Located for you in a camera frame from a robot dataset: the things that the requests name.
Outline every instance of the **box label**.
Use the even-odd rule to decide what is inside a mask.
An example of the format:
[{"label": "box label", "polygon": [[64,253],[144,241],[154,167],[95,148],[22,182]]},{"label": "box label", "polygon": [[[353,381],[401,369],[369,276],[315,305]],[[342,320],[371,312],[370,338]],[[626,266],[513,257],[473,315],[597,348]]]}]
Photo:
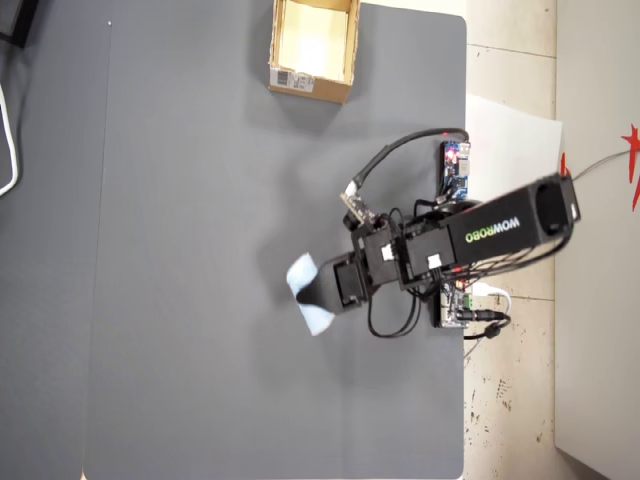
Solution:
[{"label": "box label", "polygon": [[284,70],[272,68],[270,83],[275,87],[311,93],[316,82],[313,77],[304,73],[285,72]]}]

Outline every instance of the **tile floor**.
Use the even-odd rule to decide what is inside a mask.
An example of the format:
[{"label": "tile floor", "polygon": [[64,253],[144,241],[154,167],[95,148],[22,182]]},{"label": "tile floor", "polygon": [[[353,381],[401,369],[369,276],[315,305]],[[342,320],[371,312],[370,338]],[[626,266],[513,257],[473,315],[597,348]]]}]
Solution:
[{"label": "tile floor", "polygon": [[[443,5],[370,1],[418,10]],[[556,0],[447,3],[467,21],[468,92],[555,118]],[[463,478],[602,478],[554,446],[553,260],[490,283],[514,295],[514,322],[481,344],[465,368]]]}]

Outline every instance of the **cardboard box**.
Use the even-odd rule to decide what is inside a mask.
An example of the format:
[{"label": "cardboard box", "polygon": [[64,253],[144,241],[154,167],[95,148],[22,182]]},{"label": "cardboard box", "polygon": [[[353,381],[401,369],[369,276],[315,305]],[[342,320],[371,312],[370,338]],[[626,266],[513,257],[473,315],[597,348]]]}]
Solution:
[{"label": "cardboard box", "polygon": [[274,0],[269,89],[345,103],[359,16],[360,0]]}]

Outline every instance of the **gray table surface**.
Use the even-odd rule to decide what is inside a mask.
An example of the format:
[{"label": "gray table surface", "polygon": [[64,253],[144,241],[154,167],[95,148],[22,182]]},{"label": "gray table surface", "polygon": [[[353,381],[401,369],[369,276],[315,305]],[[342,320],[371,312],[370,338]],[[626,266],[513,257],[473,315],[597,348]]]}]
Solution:
[{"label": "gray table surface", "polygon": [[[0,476],[75,478],[83,450],[90,480],[458,476],[461,332],[357,311],[311,338],[285,273],[348,248],[338,193],[382,145],[464,124],[464,22],[363,5],[341,107],[266,89],[270,1],[44,5],[29,88],[4,69]],[[433,196],[436,146],[372,206]],[[408,307],[388,287],[375,319]]]}]

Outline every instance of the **white paper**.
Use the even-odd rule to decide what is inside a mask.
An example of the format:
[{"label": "white paper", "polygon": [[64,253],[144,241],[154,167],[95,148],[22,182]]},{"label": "white paper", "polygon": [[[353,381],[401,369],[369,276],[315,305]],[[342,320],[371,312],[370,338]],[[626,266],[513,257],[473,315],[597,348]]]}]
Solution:
[{"label": "white paper", "polygon": [[278,64],[296,72],[344,81],[347,23],[345,12],[287,0]]},{"label": "white paper", "polygon": [[466,18],[467,0],[363,0],[366,3],[386,7],[407,8],[424,12],[458,15]]},{"label": "white paper", "polygon": [[562,122],[467,95],[469,198],[487,201],[556,173]]}]

